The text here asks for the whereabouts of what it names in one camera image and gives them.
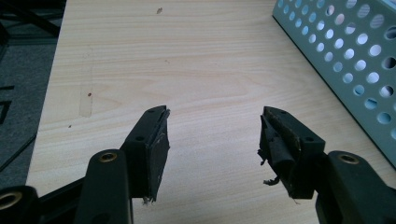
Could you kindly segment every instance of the perforated metal panel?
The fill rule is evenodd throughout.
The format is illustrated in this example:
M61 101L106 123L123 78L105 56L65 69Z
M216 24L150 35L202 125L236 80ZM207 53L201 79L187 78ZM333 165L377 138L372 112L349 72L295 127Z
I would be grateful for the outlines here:
M396 0L278 0L273 13L396 167Z

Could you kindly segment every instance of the black robot arm part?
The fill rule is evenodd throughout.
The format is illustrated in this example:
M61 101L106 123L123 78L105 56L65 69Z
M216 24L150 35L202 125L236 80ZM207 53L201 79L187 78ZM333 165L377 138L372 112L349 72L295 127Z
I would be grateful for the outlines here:
M40 198L34 188L0 190L1 224L133 223L132 198L157 199L169 150L165 105L147 110L124 144L91 157L85 177Z
M320 223L396 223L396 191L370 164L345 151L324 153L325 142L290 113L266 106L259 155L293 199L312 199Z

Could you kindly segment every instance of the circular hole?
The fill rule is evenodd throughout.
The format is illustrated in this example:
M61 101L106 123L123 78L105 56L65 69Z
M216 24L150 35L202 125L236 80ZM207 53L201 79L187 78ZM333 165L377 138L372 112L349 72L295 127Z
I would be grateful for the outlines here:
M364 68L366 68L366 61L364 61L364 60L358 60L358 61L355 63L355 69L356 69L357 71L361 71L361 70L363 70Z
M324 6L324 0L318 0L317 7L322 8Z
M301 23L302 23L301 19L300 19L300 18L297 19L297 21L296 21L296 27L297 27L297 28L300 27L300 26L301 26Z
M4 210L13 206L17 202L19 202L21 198L22 193L18 191L11 191L0 195L0 210Z
M353 92L357 96L361 96L364 94L364 87L362 85L358 85L355 88L353 88Z
M135 140L136 140L136 141L143 141L143 140L145 140L145 137L143 137L143 136L137 136Z
M319 43L317 46L317 51L318 52L322 52L324 50L324 44L323 43Z
M333 5L328 6L326 9L326 15L331 16L334 13L334 10L335 10L335 8Z
M326 55L324 56L324 61L330 62L332 60L332 53L327 52Z
M343 64L340 62L335 63L332 69L334 70L334 72L341 72L341 70L343 70Z
M378 116L376 116L376 119L382 124L389 124L391 121L391 116L390 114L383 112L378 114Z
M99 161L101 162L109 162L109 161L114 161L117 158L117 154L114 152L107 152L103 154L100 158Z
M385 32L385 37L387 39L394 39L396 38L396 26L390 27L386 32Z
M393 68L396 65L396 59L392 58L392 57L388 57L387 59L384 60L384 62L382 62L383 66L385 68Z
M302 3L302 0L297 0L295 6L296 7L300 7Z
M303 7L303 10L301 10L301 12L303 13L303 15L306 15L306 13L308 13L308 10L309 10L309 6L305 5Z
M391 86L384 86L383 88L381 88L381 90L379 91L379 94L384 97L384 98L388 98L390 96L393 95L393 88Z
M311 35L309 36L309 43L315 43L315 41L317 40L317 36L316 35Z
M335 18L335 24L336 25L341 25L344 22L345 16L344 14L340 14Z
M340 48L343 47L343 46L344 46L344 40L341 39L341 38L337 39L337 40L335 41L335 43L334 43L334 47L335 47L336 49L340 49Z
M289 6L286 5L285 8L283 8L283 13L287 14L289 12Z
M367 42L369 36L367 34L361 34L358 36L358 39L356 39L356 42L360 45L363 45Z
M311 15L309 16L309 21L314 22L316 19L317 19L317 13L315 12L311 13Z
M289 15L289 20L294 20L294 18L296 17L296 14L294 12L291 12Z
M369 98L364 102L364 106L366 106L367 109L376 109L376 99L374 98Z
M346 34L347 34L347 35L353 34L353 32L355 32L355 30L356 30L356 24L355 24L355 22L350 22L350 23L346 26Z
M381 46L379 45L372 45L370 47L369 53L371 56L375 57L378 56L381 53Z
M351 83L352 80L353 80L353 75L350 74L350 73L346 73L346 74L343 76L343 81L344 81L345 83Z
M356 5L357 0L347 0L346 1L346 7L347 8L353 8Z
M344 54L344 58L346 58L347 60L353 58L353 56L355 55L355 50L353 49L347 49L346 53Z
M308 34L308 27L307 26L305 26L304 28L303 28L303 30L302 30L302 34L303 35L306 35L306 34Z
M394 140L396 140L396 129L393 129L392 131L390 131L390 136L392 136L392 138Z
M345 163L349 163L349 164L353 164L353 165L356 165L359 163L359 160L357 158L355 158L354 156L347 155L347 154L339 155L338 159L340 159L341 161L343 161Z
M326 38L328 39L331 39L333 35L334 35L334 31L332 29L326 32Z
M381 14L375 15L373 19L370 21L370 26L372 28L378 28L384 23L384 16Z
M319 21L318 25L317 25L317 29L318 30L323 30L323 28L324 28L324 21Z
M379 80L379 74L377 72L372 72L367 76L366 80L370 84L376 83Z
M367 4L364 4L363 6L361 6L361 8L358 11L358 17L364 18L369 14L369 12L370 12L370 6Z

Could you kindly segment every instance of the wooden table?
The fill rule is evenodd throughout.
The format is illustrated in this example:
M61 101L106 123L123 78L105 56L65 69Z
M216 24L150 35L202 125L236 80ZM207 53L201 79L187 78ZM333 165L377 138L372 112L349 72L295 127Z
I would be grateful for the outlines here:
M275 0L68 0L27 185L46 194L119 148L146 109L168 105L158 202L135 223L317 223L260 166L264 105L289 111L326 152L396 173L272 18Z

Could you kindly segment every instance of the light wood tabletop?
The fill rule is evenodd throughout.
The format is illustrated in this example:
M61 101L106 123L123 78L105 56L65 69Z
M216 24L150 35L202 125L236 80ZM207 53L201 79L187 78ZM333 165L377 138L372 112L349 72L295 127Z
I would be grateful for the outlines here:
M265 105L290 112L326 152L396 172L272 17L275 0L68 0L27 185L39 195L120 148L143 112L171 109L158 201L135 223L318 223L260 166Z

